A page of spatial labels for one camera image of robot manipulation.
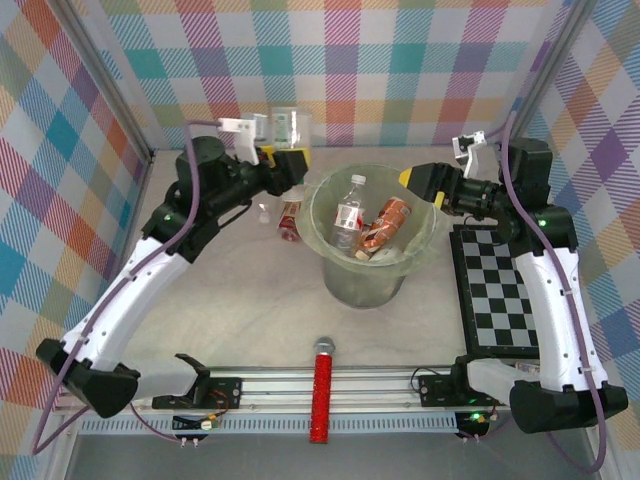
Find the clear bottle green print label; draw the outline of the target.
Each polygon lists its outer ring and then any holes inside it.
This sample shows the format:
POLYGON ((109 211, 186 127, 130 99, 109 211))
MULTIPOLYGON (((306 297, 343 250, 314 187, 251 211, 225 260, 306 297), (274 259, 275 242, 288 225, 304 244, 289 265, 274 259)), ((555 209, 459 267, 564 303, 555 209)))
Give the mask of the clear bottle green print label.
POLYGON ((270 111, 270 144, 278 150, 301 150, 311 166, 312 115, 302 107, 279 106, 270 111))

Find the green translucent bin liner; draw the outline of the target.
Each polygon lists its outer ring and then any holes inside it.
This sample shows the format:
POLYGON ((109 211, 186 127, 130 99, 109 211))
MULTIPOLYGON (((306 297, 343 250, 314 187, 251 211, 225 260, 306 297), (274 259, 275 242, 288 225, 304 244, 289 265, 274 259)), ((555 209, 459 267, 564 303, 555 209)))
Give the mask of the green translucent bin liner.
POLYGON ((419 199, 399 183, 401 171, 384 164, 356 163, 342 166, 325 175, 317 185, 306 189, 296 226, 303 241, 324 259, 358 274, 399 277, 410 274, 438 255, 436 243, 448 232, 450 222, 433 204, 419 199), (350 190, 354 174, 366 177, 364 216, 372 223, 384 204, 392 197, 411 207, 408 219, 390 243, 402 254, 392 260, 361 261, 340 253, 330 245, 336 210, 350 190))

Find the clear plastic trash bin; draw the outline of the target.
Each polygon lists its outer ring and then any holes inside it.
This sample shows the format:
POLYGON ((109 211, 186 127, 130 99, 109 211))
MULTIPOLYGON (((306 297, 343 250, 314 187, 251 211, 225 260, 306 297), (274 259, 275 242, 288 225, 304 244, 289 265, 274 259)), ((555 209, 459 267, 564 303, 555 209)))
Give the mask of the clear plastic trash bin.
MULTIPOLYGON (((372 223, 366 224, 364 222, 361 237, 370 228, 372 223)), ((398 257, 402 254, 402 250, 390 243, 390 240, 396 233, 393 236, 389 236, 384 245, 370 258, 357 254, 360 245, 359 242, 354 256, 350 258, 356 258, 361 261, 373 260, 380 262, 398 257)), ((374 308, 387 303, 396 295, 406 277, 406 275, 399 277, 382 277, 353 273, 323 257, 322 259, 323 278, 327 289, 336 299, 354 308, 374 308)))

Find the black white checkerboard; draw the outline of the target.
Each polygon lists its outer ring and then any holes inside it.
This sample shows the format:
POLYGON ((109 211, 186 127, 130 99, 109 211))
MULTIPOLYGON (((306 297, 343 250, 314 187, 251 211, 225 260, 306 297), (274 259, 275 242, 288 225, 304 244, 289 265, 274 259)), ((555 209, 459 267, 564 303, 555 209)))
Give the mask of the black white checkerboard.
POLYGON ((537 360, 531 304, 509 245, 485 225, 455 225, 449 238, 467 353, 537 360))

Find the small electronics board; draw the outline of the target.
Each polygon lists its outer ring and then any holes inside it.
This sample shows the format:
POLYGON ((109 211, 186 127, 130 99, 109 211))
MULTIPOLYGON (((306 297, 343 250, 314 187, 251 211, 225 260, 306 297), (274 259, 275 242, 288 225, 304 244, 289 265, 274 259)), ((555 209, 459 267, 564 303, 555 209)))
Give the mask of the small electronics board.
POLYGON ((461 439, 485 436, 489 432, 493 415, 489 410, 456 412, 456 435, 461 439))
POLYGON ((220 416, 218 414, 208 414, 203 417, 185 417, 174 415, 172 417, 173 430, 199 430, 211 431, 219 424, 220 416))

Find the red glitter microphone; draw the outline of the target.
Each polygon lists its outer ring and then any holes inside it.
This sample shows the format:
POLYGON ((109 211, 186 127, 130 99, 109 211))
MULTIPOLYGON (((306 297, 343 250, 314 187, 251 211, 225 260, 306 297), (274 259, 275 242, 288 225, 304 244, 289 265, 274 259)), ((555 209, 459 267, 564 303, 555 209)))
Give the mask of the red glitter microphone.
POLYGON ((312 444, 326 444, 329 438, 329 414, 334 352, 335 344, 330 337, 321 337, 316 341, 309 434, 309 441, 312 444))

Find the aluminium frame post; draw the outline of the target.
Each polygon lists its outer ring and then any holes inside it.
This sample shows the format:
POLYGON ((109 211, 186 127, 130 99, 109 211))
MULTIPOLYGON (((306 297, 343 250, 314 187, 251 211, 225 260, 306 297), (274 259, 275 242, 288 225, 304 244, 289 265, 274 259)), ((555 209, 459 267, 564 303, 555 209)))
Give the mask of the aluminium frame post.
POLYGON ((114 116, 120 122, 134 150, 147 164, 152 164, 154 152, 149 147, 133 113, 116 85, 115 79, 109 72, 102 55, 99 53, 71 0, 47 0, 47 2, 69 35, 72 44, 78 50, 85 68, 113 110, 114 116))
POLYGON ((552 0, 553 16, 545 37, 535 50, 517 97, 512 103, 513 116, 510 137, 524 136, 535 111, 551 87, 560 68, 583 27, 593 13, 598 0, 552 0))

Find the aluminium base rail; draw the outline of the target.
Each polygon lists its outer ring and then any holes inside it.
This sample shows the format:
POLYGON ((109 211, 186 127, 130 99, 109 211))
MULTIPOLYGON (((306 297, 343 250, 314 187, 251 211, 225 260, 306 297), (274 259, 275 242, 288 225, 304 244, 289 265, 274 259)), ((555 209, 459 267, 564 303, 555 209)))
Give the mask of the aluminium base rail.
MULTIPOLYGON (((332 370, 331 407, 348 409, 416 409, 423 407, 418 392, 420 375, 449 375, 436 368, 347 368, 332 370)), ((255 411, 298 411, 311 404, 314 370, 218 370, 213 377, 240 377, 240 408, 255 411)))

